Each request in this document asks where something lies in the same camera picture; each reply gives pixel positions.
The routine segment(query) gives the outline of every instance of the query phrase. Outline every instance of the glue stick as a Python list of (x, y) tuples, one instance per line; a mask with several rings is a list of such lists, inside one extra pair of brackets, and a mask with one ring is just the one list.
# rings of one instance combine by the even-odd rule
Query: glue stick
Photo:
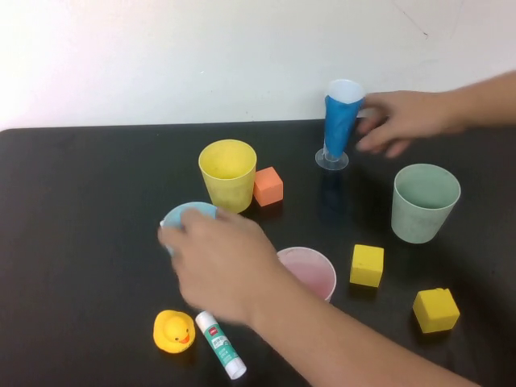
[(227, 375), (234, 380), (245, 374), (247, 367), (231, 346), (223, 330), (220, 329), (217, 320), (208, 312), (201, 312), (195, 318), (195, 322), (226, 369)]

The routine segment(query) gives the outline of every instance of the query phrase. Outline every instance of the yellow block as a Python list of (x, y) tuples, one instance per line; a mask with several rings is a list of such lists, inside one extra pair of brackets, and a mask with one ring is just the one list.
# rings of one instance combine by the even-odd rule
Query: yellow block
[(414, 313), (422, 333), (449, 331), (459, 319), (459, 308), (449, 289), (422, 290), (414, 301)]
[(378, 287), (384, 271), (384, 249), (356, 244), (353, 250), (352, 284)]
[(216, 141), (202, 150), (199, 168), (215, 206), (235, 213), (249, 207), (256, 174), (256, 153), (249, 144)]

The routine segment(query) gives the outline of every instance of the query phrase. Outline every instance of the cup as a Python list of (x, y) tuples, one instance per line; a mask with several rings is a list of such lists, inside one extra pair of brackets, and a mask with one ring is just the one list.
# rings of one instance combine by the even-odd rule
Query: cup
[(324, 145), (315, 154), (321, 168), (346, 168), (349, 159), (344, 150), (364, 98), (364, 88), (354, 81), (337, 79), (330, 83), (325, 98)]
[(238, 214), (249, 207), (256, 174), (256, 153), (237, 139), (222, 139), (204, 148), (199, 168), (211, 202)]
[(446, 169), (413, 164), (394, 178), (394, 233), (409, 243), (434, 238), (460, 197), (459, 181)]
[[(160, 222), (160, 227), (182, 227), (181, 214), (183, 213), (183, 211), (189, 208), (194, 208), (198, 210), (201, 214), (210, 216), (212, 218), (217, 217), (217, 207), (211, 205), (210, 203), (188, 202), (181, 204), (180, 206), (177, 206), (176, 208), (172, 209), (168, 214), (166, 214), (163, 220)], [(169, 250), (171, 256), (174, 255), (174, 250), (172, 248), (167, 246), (167, 250)]]
[(311, 248), (285, 248), (277, 256), (299, 281), (323, 300), (331, 300), (337, 286), (337, 274), (323, 254)]

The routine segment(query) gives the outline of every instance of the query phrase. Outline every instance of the pink cup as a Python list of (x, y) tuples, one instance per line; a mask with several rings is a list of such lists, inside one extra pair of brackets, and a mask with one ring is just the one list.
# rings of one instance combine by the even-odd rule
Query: pink cup
[(331, 300), (337, 286), (337, 274), (323, 254), (311, 248), (285, 248), (277, 256), (299, 281), (325, 301)]

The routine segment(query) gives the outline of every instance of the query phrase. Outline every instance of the block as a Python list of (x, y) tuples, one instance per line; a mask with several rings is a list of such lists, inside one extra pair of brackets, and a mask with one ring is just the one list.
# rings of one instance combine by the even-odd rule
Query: block
[(414, 301), (414, 314), (422, 333), (449, 331), (459, 319), (459, 308), (449, 289), (422, 290)]
[(384, 271), (384, 249), (356, 244), (353, 250), (352, 272), (349, 281), (352, 284), (373, 286), (380, 284)]
[(273, 167), (256, 172), (253, 194), (262, 207), (283, 200), (283, 181)]

